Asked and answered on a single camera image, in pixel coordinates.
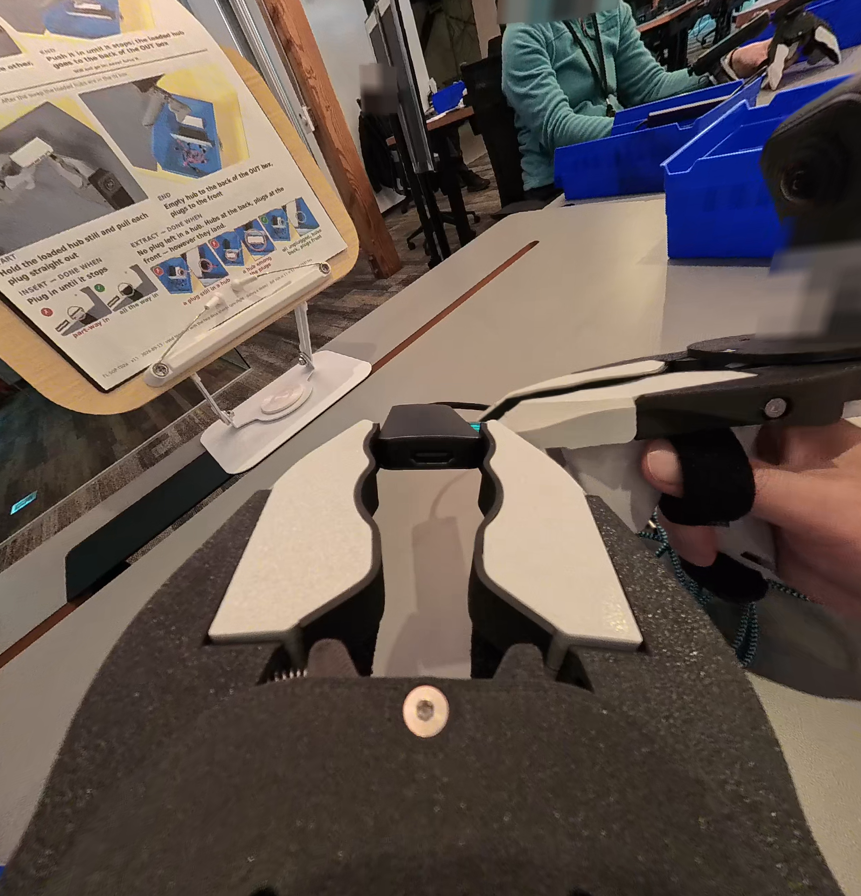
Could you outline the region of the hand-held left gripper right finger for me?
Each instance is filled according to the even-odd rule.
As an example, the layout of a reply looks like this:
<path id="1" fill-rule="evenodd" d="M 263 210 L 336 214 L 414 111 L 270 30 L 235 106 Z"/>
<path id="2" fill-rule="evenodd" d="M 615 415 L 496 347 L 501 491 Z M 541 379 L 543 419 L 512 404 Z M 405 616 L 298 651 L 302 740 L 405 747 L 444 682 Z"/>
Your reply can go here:
<path id="1" fill-rule="evenodd" d="M 502 423 L 483 423 L 479 434 L 471 678 L 493 678 L 522 645 L 537 650 L 554 679 L 582 679 L 587 652 L 643 652 L 644 635 L 583 488 Z"/>

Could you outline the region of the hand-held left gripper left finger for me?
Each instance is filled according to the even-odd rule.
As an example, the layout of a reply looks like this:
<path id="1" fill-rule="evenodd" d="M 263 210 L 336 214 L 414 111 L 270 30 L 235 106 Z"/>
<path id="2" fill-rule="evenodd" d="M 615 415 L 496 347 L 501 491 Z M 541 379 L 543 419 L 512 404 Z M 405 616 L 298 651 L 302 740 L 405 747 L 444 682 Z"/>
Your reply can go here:
<path id="1" fill-rule="evenodd" d="M 358 421 L 276 481 L 208 630 L 213 644 L 279 644 L 303 668 L 314 645 L 335 640 L 371 675 L 385 609 L 378 431 Z"/>

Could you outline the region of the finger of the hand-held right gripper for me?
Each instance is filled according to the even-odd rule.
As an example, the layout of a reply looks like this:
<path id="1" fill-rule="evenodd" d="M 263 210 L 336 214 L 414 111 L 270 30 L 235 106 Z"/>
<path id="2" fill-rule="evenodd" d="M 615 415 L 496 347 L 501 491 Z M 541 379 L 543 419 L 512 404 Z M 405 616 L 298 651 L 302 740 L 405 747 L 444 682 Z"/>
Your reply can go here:
<path id="1" fill-rule="evenodd" d="M 660 359 L 639 359 L 562 375 L 516 389 L 492 404 L 481 414 L 481 422 L 498 420 L 510 409 L 527 399 L 575 392 L 599 384 L 620 384 L 652 375 L 660 375 L 667 362 Z"/>
<path id="2" fill-rule="evenodd" d="M 750 377 L 750 373 L 732 370 L 665 370 L 630 382 L 527 399 L 510 409 L 502 423 L 539 449 L 624 444 L 634 441 L 638 433 L 637 398 Z"/>

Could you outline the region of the wide grey usb hub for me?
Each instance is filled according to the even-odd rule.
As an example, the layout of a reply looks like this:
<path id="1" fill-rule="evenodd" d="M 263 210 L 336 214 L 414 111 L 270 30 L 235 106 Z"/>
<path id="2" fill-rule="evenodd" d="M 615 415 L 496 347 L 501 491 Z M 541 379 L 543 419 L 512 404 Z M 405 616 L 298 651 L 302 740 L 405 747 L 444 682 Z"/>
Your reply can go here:
<path id="1" fill-rule="evenodd" d="M 373 437 L 371 452 L 380 469 L 478 469 L 487 446 L 478 428 L 445 405 L 391 408 Z"/>

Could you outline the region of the blue bin with black divider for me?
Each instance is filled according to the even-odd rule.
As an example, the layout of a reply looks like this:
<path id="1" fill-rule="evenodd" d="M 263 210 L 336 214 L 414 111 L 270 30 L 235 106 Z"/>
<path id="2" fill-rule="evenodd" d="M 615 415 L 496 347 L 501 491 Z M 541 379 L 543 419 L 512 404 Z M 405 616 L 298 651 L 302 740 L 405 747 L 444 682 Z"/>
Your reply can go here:
<path id="1" fill-rule="evenodd" d="M 760 168 L 763 147 L 791 114 L 848 79 L 780 91 L 763 106 L 737 97 L 663 169 L 672 261 L 771 259 L 790 237 Z"/>
<path id="2" fill-rule="evenodd" d="M 553 183 L 567 201 L 660 193 L 662 163 L 740 103 L 762 75 L 619 111 L 610 136 L 555 151 Z"/>

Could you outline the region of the person's right hand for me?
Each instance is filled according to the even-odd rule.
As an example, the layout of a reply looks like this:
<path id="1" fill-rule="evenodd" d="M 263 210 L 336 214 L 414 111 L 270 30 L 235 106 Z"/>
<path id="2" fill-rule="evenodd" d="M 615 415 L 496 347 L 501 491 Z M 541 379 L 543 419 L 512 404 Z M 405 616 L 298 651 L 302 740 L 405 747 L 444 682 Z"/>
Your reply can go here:
<path id="1" fill-rule="evenodd" d="M 778 578 L 861 623 L 861 427 L 762 427 L 750 464 Z"/>

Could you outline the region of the wooden document stand white base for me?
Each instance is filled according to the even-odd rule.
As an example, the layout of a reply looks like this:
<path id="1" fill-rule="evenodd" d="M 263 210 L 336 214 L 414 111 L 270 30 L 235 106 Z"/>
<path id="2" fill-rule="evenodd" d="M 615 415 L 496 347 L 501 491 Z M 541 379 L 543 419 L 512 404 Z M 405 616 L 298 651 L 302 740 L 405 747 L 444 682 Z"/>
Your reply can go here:
<path id="1" fill-rule="evenodd" d="M 280 133 L 293 136 L 293 149 L 308 151 L 321 173 L 263 78 L 240 54 L 223 50 L 235 63 L 241 63 L 243 77 L 255 89 L 257 98 L 272 96 L 268 114 L 278 112 L 282 117 L 276 121 L 281 125 Z M 323 173 L 321 176 L 330 193 L 328 208 L 347 216 L 344 224 L 347 235 L 354 238 L 353 244 L 345 257 L 320 265 L 321 282 L 316 292 L 302 295 L 233 347 L 206 358 L 198 342 L 173 361 L 172 372 L 177 377 L 171 381 L 159 385 L 157 379 L 167 371 L 163 364 L 154 364 L 145 378 L 127 383 L 119 392 L 96 394 L 23 321 L 6 320 L 6 307 L 0 303 L 0 359 L 54 403 L 90 415 L 138 409 L 190 378 L 218 418 L 201 438 L 206 451 L 225 472 L 235 474 L 253 468 L 357 387 L 371 371 L 367 361 L 312 349 L 308 301 L 348 273 L 358 254 L 354 224 L 334 188 Z"/>

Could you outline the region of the black office chair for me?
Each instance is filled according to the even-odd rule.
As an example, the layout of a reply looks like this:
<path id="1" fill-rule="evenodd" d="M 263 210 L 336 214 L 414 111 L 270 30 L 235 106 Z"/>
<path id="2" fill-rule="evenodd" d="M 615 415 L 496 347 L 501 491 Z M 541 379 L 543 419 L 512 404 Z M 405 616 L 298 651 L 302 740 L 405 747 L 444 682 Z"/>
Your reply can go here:
<path id="1" fill-rule="evenodd" d="M 444 227 L 449 227 L 456 231 L 456 240 L 458 241 L 458 247 L 462 247 L 465 245 L 465 241 L 461 236 L 461 230 L 459 230 L 460 227 L 466 231 L 468 241 L 474 239 L 477 236 L 474 226 L 479 224 L 481 217 L 473 210 L 467 210 L 465 212 L 465 215 L 460 216 L 454 213 L 452 210 L 445 209 L 439 212 L 438 217 L 440 219 L 440 223 Z M 421 221 L 421 226 L 407 235 L 407 237 L 405 238 L 405 243 L 410 251 L 414 251 L 418 245 L 418 238 L 422 238 L 421 245 L 423 252 L 425 256 L 430 259 L 432 256 L 432 246 L 431 242 L 429 242 L 428 240 L 428 234 L 433 231 L 433 222 L 429 215 L 425 216 L 425 219 L 420 218 L 419 220 Z"/>

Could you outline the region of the dark furniture legs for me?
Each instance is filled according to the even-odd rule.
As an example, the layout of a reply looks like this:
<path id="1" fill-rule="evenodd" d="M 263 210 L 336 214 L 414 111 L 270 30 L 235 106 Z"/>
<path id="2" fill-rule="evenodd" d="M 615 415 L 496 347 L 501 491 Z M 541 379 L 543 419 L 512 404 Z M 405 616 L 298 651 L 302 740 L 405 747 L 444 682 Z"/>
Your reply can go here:
<path id="1" fill-rule="evenodd" d="M 442 210 L 452 210 L 463 216 L 467 211 L 462 192 L 462 153 L 458 143 L 458 128 L 448 127 L 427 134 L 427 148 L 433 157 L 433 169 L 418 171 L 413 163 L 413 141 L 399 127 L 394 129 L 394 137 L 388 140 L 391 149 L 396 149 L 401 160 L 406 185 L 412 196 L 419 219 L 429 215 L 433 222 L 433 231 L 428 234 L 432 256 L 428 258 L 428 266 L 434 268 L 450 257 L 454 252 L 447 237 L 447 230 L 440 223 L 438 214 Z M 461 227 L 465 247 L 468 241 L 465 230 Z"/>

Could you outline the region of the glass floor partition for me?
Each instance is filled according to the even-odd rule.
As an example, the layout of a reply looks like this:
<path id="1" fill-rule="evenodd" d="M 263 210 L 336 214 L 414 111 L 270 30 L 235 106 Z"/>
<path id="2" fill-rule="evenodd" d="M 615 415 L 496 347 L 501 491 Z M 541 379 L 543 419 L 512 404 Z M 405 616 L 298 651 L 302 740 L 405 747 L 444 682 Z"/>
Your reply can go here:
<path id="1" fill-rule="evenodd" d="M 97 508 L 213 419 L 186 381 L 141 409 L 92 416 L 28 384 L 0 390 L 0 573 Z"/>

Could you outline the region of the black mesh chair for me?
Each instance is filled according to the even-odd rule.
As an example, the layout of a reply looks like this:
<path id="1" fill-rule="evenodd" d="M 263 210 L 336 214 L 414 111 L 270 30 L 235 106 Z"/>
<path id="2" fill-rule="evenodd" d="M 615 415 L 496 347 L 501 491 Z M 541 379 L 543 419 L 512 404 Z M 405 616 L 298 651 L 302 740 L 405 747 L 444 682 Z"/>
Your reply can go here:
<path id="1" fill-rule="evenodd" d="M 501 86 L 501 56 L 464 64 L 461 75 L 465 103 L 472 109 L 472 128 L 481 136 L 495 176 L 502 217 L 525 200 L 525 190 L 514 112 Z"/>

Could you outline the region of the grey standing panel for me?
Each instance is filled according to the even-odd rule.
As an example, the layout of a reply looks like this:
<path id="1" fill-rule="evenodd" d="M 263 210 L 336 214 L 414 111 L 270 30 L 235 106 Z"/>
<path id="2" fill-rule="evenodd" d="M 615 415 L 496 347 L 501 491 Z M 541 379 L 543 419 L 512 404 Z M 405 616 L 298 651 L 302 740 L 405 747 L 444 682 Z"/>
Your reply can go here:
<path id="1" fill-rule="evenodd" d="M 431 174 L 435 166 L 424 105 L 398 2 L 373 2 L 365 30 L 374 61 L 361 68 L 361 106 L 378 117 L 396 115 L 414 172 Z"/>

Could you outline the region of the printed instruction sheet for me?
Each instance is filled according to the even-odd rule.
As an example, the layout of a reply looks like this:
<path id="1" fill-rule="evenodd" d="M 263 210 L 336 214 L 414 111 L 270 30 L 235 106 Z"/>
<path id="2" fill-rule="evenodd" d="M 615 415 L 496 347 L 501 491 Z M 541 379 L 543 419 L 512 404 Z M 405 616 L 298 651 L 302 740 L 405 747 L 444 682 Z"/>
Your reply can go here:
<path id="1" fill-rule="evenodd" d="M 181 2 L 0 2 L 0 303 L 94 393 L 206 358 L 354 242 Z"/>

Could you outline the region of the wooden post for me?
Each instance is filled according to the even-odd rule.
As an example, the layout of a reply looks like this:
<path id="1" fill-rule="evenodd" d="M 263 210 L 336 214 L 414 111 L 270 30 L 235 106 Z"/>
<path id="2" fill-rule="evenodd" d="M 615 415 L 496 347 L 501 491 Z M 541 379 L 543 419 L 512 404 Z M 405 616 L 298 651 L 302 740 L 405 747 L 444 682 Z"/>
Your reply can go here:
<path id="1" fill-rule="evenodd" d="M 319 45 L 300 1 L 264 5 L 310 110 L 317 144 L 352 219 L 376 279 L 391 277 L 402 263 L 340 105 Z"/>

